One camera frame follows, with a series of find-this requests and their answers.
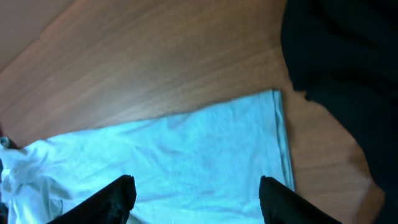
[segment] black fabric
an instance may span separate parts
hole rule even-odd
[[[261,177],[259,198],[266,224],[338,224],[272,177]]]
[[[398,210],[397,22],[396,0],[288,0],[281,33],[295,90],[353,135],[385,191],[378,223]]]
[[[124,224],[136,197],[134,177],[122,175],[50,224]]]

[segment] white fabric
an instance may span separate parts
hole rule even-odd
[[[293,189],[279,91],[3,146],[0,158],[9,223],[49,222],[123,174],[136,180],[131,215],[144,223],[262,223],[261,176]]]

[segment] light blue towel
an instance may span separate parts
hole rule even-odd
[[[48,222],[123,174],[136,180],[131,222],[262,223],[261,176],[294,188],[281,95],[273,90],[20,151],[3,141],[0,158],[9,223]]]

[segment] wood grain surface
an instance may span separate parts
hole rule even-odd
[[[280,89],[297,192],[344,223],[371,223],[383,193],[359,146],[292,89],[279,41],[284,5],[77,0],[0,73],[2,130],[24,146]]]
[[[72,0],[0,0],[0,71],[12,62]]]

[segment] crumpled white fabric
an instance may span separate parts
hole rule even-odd
[[[202,110],[61,134],[17,151],[2,139],[8,223],[46,223],[123,174],[133,223],[262,223],[262,175],[293,189],[282,101],[266,91]]]

